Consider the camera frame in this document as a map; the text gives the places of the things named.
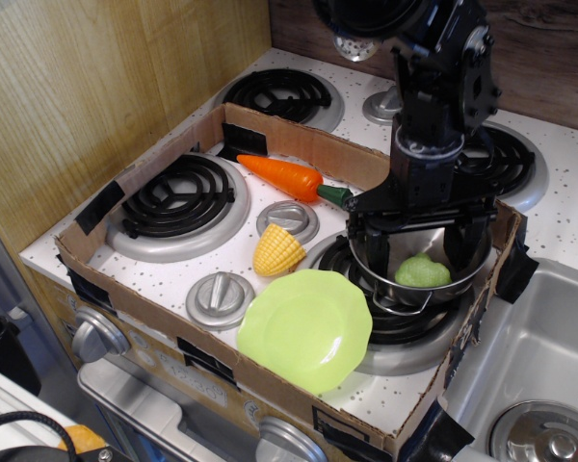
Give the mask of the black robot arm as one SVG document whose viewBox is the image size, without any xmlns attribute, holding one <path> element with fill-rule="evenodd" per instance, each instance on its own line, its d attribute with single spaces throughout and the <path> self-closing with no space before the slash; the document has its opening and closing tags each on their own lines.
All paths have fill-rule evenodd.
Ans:
<svg viewBox="0 0 578 462">
<path fill-rule="evenodd" d="M 388 176 L 344 204 L 363 263 L 384 277 L 392 235 L 440 227 L 452 266 L 465 268 L 501 192 L 496 181 L 459 168 L 467 138 L 485 134 L 500 96 L 485 8 L 477 1 L 317 1 L 314 9 L 338 37 L 389 41 L 394 57 L 402 108 Z"/>
</svg>

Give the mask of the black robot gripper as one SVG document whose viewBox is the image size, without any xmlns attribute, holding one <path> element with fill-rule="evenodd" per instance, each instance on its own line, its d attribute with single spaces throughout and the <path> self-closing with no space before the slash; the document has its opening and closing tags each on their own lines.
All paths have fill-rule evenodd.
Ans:
<svg viewBox="0 0 578 462">
<path fill-rule="evenodd" d="M 388 235 L 444 226 L 443 249 L 454 272 L 475 269 L 486 258 L 491 247 L 488 223 L 497 215 L 498 187 L 455 172 L 464 145 L 462 133 L 437 146 L 398 129 L 385 180 L 344 201 L 348 237 L 365 235 L 372 273 L 388 278 Z"/>
</svg>

